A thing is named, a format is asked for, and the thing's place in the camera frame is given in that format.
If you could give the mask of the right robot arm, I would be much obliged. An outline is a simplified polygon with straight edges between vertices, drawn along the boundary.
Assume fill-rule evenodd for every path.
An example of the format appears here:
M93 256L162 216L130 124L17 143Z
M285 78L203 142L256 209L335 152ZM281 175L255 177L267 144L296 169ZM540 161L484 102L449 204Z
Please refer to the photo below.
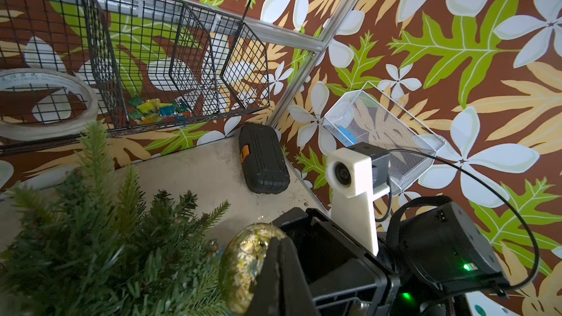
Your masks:
M490 243L449 197L420 197L392 220L379 251L366 247L316 209L291 209L274 221L294 243L321 315L435 315L468 312L470 293L513 288Z

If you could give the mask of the white mesh basket right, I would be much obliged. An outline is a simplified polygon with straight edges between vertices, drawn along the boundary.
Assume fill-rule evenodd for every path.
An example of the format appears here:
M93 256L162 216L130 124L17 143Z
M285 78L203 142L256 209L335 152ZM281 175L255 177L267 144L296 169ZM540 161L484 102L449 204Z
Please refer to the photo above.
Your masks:
M395 195L407 191L434 163L413 152L436 156L445 146L443 137L378 89L345 92L323 117L323 127L336 139L340 125L357 143L392 151L389 175Z

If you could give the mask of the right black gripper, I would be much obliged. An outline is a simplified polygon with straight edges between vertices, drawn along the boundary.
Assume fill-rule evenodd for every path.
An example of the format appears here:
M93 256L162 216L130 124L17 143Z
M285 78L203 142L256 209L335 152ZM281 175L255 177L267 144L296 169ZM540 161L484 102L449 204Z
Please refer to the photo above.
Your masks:
M320 315L390 315L398 275L317 209L292 208L272 222L296 246Z

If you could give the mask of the gold ball ornament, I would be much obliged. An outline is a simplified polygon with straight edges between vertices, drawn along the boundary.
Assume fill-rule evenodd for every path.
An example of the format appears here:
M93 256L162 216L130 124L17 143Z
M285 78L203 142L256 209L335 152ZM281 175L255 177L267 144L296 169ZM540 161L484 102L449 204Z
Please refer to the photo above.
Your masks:
M229 313L244 315L253 299L272 238L287 235L272 224L255 223L240 231L222 253L218 285Z

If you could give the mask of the black hard case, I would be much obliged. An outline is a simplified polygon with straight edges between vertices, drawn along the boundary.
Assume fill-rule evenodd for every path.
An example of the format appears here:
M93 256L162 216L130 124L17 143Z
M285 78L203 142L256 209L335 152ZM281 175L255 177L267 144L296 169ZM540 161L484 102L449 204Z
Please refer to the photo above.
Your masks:
M239 133L239 150L244 180L253 193L280 194L290 183L290 175L275 130L247 123Z

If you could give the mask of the small green christmas tree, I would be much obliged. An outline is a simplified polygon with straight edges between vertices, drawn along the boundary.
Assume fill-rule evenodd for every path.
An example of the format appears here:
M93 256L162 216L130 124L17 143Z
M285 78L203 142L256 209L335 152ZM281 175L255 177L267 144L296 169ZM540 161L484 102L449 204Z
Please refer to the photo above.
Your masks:
M221 203L196 214L192 192L146 202L135 167L116 174L105 125L80 135L80 164L45 197L7 190L20 232L1 254L3 315L225 315L218 246Z

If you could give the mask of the white round item in basket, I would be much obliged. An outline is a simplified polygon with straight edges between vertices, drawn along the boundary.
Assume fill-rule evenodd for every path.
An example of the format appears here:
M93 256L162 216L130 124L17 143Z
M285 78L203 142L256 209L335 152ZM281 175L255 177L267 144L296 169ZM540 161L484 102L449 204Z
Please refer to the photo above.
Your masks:
M2 70L1 90L50 92L32 107L31 122L9 122L9 116L1 117L3 138L27 142L76 135L97 119L95 90L67 73L32 68Z

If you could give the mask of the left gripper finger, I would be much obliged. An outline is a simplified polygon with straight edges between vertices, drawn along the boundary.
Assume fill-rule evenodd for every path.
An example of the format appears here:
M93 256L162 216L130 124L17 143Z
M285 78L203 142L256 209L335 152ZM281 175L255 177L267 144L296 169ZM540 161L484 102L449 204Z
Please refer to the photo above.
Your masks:
M269 242L247 315L318 315L290 238Z

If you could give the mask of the colourful small items in basket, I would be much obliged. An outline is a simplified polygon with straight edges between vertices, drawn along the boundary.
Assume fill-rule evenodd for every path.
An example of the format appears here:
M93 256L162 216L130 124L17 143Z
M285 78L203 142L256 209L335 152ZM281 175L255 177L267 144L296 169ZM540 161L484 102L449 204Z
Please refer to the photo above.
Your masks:
M162 102L159 98L142 99L134 96L127 102L129 117L134 124L154 124L190 118L191 108L182 99Z

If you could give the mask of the blue object in basket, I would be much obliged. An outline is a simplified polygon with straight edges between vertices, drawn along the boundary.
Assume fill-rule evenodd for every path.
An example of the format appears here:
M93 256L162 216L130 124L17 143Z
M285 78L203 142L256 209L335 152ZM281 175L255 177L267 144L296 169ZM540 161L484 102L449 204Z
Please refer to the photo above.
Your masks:
M340 125L337 128L338 131L338 140L345 146L353 146L357 143L357 137L354 136L350 131L348 131L345 127Z

